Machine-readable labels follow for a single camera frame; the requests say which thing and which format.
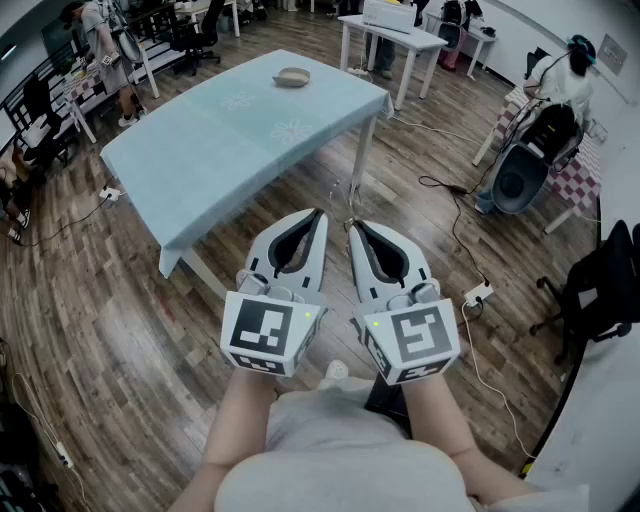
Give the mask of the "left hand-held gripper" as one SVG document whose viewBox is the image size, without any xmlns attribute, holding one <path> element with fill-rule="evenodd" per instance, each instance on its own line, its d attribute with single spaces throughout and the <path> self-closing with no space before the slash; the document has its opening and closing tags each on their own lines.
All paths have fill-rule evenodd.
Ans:
<svg viewBox="0 0 640 512">
<path fill-rule="evenodd" d="M 318 292 L 327 238 L 328 215 L 319 208 L 292 213 L 255 238 L 248 270 L 225 299 L 220 349 L 234 366 L 295 374 L 327 311 Z"/>
</svg>

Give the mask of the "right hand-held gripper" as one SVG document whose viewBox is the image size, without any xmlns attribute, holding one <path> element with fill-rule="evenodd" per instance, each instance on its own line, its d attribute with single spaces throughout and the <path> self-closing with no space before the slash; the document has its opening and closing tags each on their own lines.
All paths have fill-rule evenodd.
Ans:
<svg viewBox="0 0 640 512">
<path fill-rule="evenodd" d="M 356 220 L 349 248 L 363 303 L 356 309 L 356 331 L 384 382 L 393 386 L 443 373 L 461 352 L 455 312 L 452 301 L 440 296 L 438 281 L 430 279 L 420 247 L 385 225 Z M 411 291 L 389 298 L 401 289 Z"/>
</svg>

